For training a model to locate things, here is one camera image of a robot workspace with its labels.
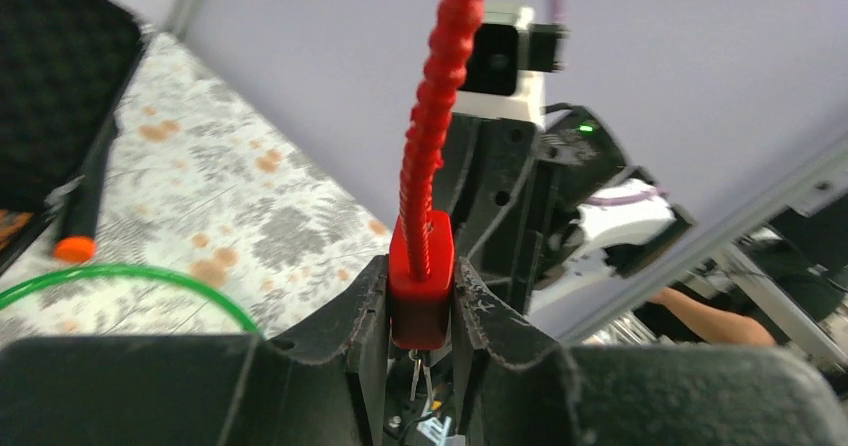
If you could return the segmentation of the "person forearm in background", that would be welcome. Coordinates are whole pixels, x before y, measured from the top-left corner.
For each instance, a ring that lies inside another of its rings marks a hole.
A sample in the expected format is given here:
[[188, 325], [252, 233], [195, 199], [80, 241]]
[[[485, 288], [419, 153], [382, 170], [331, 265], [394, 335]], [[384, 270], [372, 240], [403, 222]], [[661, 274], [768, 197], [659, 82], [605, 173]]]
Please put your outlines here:
[[648, 301], [667, 309], [688, 329], [712, 344], [776, 346], [771, 333], [753, 318], [700, 303], [672, 288], [664, 288]]

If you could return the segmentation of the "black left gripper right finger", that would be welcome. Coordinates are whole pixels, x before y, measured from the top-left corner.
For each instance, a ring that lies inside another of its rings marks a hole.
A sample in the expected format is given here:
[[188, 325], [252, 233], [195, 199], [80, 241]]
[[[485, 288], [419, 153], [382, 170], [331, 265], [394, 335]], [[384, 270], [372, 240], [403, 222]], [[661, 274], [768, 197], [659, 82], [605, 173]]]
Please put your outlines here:
[[456, 424], [470, 445], [843, 445], [822, 376], [780, 350], [563, 346], [455, 264]]

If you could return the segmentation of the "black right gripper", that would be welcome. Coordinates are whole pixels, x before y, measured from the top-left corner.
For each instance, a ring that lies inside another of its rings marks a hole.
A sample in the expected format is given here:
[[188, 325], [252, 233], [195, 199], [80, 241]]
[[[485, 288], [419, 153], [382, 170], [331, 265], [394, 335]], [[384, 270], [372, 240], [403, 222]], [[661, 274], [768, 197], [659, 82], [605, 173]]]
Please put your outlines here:
[[565, 204], [565, 155], [573, 126], [545, 130], [511, 119], [457, 114], [433, 182], [449, 214], [456, 254], [520, 313], [549, 270], [577, 247], [577, 213]]

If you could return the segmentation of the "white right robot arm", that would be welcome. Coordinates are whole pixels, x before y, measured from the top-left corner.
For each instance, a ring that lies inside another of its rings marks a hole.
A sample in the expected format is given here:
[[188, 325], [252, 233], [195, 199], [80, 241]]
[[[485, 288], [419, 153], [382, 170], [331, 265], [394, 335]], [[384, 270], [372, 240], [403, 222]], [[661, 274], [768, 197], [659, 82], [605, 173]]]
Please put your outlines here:
[[545, 127], [455, 114], [433, 182], [457, 254], [525, 314], [642, 271], [693, 224], [589, 109], [548, 112]]

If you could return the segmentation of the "red cable lock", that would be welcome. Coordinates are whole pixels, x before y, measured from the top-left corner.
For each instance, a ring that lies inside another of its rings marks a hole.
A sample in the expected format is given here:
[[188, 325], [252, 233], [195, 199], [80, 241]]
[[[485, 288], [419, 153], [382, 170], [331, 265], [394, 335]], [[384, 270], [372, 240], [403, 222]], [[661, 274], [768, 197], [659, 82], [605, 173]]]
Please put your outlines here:
[[406, 132], [387, 290], [392, 341], [413, 363], [412, 392], [420, 383], [433, 391], [429, 355], [447, 340], [456, 254], [451, 219], [433, 208], [433, 179], [483, 17], [484, 0], [440, 0]]

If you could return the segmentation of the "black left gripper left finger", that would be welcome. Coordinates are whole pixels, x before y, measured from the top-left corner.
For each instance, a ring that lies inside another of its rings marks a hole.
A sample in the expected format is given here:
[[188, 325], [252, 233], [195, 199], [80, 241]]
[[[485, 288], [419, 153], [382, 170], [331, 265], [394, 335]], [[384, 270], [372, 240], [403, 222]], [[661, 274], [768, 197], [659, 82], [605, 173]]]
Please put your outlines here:
[[1, 352], [5, 445], [378, 445], [387, 260], [285, 332], [62, 336]]

